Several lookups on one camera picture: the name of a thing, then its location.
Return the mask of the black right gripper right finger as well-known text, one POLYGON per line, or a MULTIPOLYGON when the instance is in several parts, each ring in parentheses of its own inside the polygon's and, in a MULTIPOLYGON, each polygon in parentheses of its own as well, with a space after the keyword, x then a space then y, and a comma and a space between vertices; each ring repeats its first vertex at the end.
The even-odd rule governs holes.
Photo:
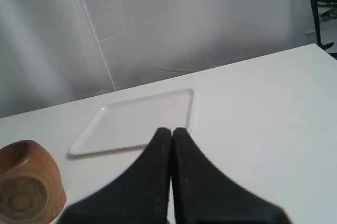
POLYGON ((176 223, 291 223, 281 207, 217 169, 185 128, 173 131, 171 178, 176 223))

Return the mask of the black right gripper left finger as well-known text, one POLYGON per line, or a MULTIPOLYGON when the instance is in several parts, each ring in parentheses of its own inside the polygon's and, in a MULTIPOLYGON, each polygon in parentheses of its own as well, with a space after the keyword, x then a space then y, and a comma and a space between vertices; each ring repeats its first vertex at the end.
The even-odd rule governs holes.
POLYGON ((158 128, 119 177, 67 207, 58 223, 166 223, 170 151, 171 131, 158 128))

